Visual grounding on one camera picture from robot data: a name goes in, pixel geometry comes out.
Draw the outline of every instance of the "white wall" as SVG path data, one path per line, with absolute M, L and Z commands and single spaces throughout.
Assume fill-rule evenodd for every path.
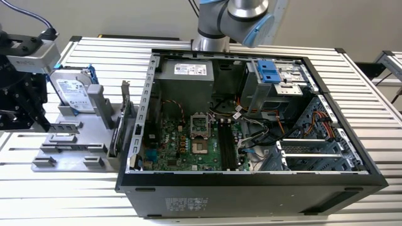
M 290 0 L 275 45 L 344 48 L 355 61 L 402 51 L 402 0 Z

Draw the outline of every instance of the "wire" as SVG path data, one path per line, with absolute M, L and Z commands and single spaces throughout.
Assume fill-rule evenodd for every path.
M 308 135 L 308 133 L 311 132 L 312 128 L 314 128 L 314 124 L 315 124 L 315 115 L 318 114 L 318 117 L 322 118 L 322 117 L 327 117 L 327 114 L 324 112 L 312 112 L 312 117 L 311 117 L 311 124 L 310 124 L 310 127 L 307 129 L 307 132 L 304 133 L 304 136 Z M 335 137 L 335 133 L 328 125 L 327 122 L 322 122 L 323 124 L 323 127 L 326 128 L 326 131 L 327 131 L 327 135 L 328 137 Z
M 318 113 L 320 113 L 324 117 L 328 117 L 327 113 L 324 113 L 324 112 L 318 112 Z M 334 130 L 332 130 L 332 128 L 331 128 L 328 122 L 323 122 L 323 124 L 324 124 L 324 126 L 326 126 L 328 136 L 330 136 L 330 137 L 335 137 L 335 133 L 334 133 Z
M 391 75 L 391 73 L 389 73 L 381 80 L 379 82 L 375 84 L 375 86 L 378 86 L 379 83 L 382 83 L 382 81 Z
M 175 103 L 179 106 L 180 111 L 182 111 L 182 121 L 184 123 L 184 111 L 183 111 L 182 105 L 174 100 L 166 100 L 166 101 L 162 102 L 162 104 L 166 104 L 166 103 Z
M 238 104 L 238 106 L 240 106 L 240 98 L 238 97 L 236 98 L 236 104 Z M 248 110 L 248 107 L 242 107 L 242 109 L 244 110 L 244 111 L 247 111 Z M 280 130 L 282 130 L 282 134 L 284 134 L 284 129 L 283 129 L 283 126 L 282 126 L 282 123 L 280 123 L 280 116 L 279 116 L 279 111 L 278 110 L 262 110 L 262 112 L 275 112 L 276 113 L 276 121 L 278 121 L 278 124 L 279 124 L 279 128 L 280 128 Z
M 196 13 L 196 10 L 195 10 L 195 8 L 194 8 L 192 2 L 191 2 L 190 0 L 187 0 L 187 1 L 188 1 L 190 5 L 191 5 L 192 11 L 194 11 L 196 17 L 199 17 L 199 14 Z
M 252 171 L 255 171 L 254 169 L 255 169 L 256 165 L 258 165 L 263 160 L 266 160 L 267 157 L 268 157 L 268 156 L 266 156 L 262 160 L 259 160 L 259 161 L 254 164 L 254 166 L 252 166 Z
M 196 5 L 195 0 L 192 0 L 192 3 L 194 3 L 194 6 L 195 6 L 198 12 L 200 12 L 200 8 L 199 8 L 199 6 Z
M 291 128 L 291 130 L 288 132 L 286 132 L 286 134 L 283 134 L 280 137 L 278 137 L 275 140 L 272 141 L 268 141 L 268 142 L 260 142 L 260 143 L 256 143 L 254 145 L 251 145 L 250 147 L 242 147 L 239 148 L 240 150 L 244 150 L 244 149 L 248 149 L 248 148 L 252 148 L 255 146 L 272 146 L 278 140 L 282 140 L 283 138 L 287 138 L 296 130 L 303 131 L 303 127 L 298 126 L 298 127 L 294 127 Z
M 48 28 L 53 28 L 53 26 L 52 26 L 52 24 L 49 23 L 49 21 L 47 21 L 47 19 L 44 19 L 40 15 L 37 15 L 37 14 L 35 14 L 35 13 L 32 13 L 32 12 L 29 12 L 29 11 L 21 9 L 21 8 L 16 7 L 16 6 L 12 5 L 9 2 L 7 2 L 7 0 L 0 0 L 0 1 L 1 1 L 3 4 L 7 5 L 12 10 L 15 10 L 15 11 L 17 11 L 17 12 L 25 14 L 27 16 L 33 17 L 35 19 L 37 19 L 39 21 L 41 21 L 41 22 L 45 24 L 45 26 L 47 26 Z
M 397 99 L 398 99 L 399 95 L 397 94 L 397 96 L 394 97 L 394 99 L 391 100 L 391 104 L 395 103 Z

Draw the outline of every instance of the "motherboard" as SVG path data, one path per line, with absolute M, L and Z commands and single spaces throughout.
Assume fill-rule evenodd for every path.
M 235 145 L 243 137 L 239 123 L 231 122 L 232 155 L 238 159 Z M 154 171 L 220 171 L 222 151 L 219 141 L 219 123 L 203 121 L 195 117 L 183 125 L 178 120 L 163 120 L 158 149 L 146 151 L 144 170 Z M 247 161 L 238 170 L 248 170 Z

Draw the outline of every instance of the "case label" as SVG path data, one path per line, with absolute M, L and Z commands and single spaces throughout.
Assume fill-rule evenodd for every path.
M 68 105 L 77 111 L 92 111 L 93 107 L 81 82 L 67 79 L 57 79 L 56 82 Z
M 207 75 L 207 65 L 176 64 L 175 74 Z
M 166 198 L 168 211 L 203 211 L 207 208 L 208 198 Z

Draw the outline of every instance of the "aluminum extrusion table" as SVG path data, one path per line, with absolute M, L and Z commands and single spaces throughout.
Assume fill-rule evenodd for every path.
M 105 98 L 121 102 L 121 80 L 129 81 L 139 103 L 152 48 L 190 49 L 187 41 L 81 38 L 63 51 L 64 66 L 96 68 Z M 328 217 L 137 218 L 124 194 L 113 191 L 116 173 L 41 173 L 31 171 L 45 134 L 5 133 L 0 138 L 1 225 L 402 225 L 402 116 L 347 54 L 332 48 L 231 44 L 231 52 L 308 57 L 342 112 L 390 184 Z M 48 86 L 47 118 L 57 118 L 59 99 Z

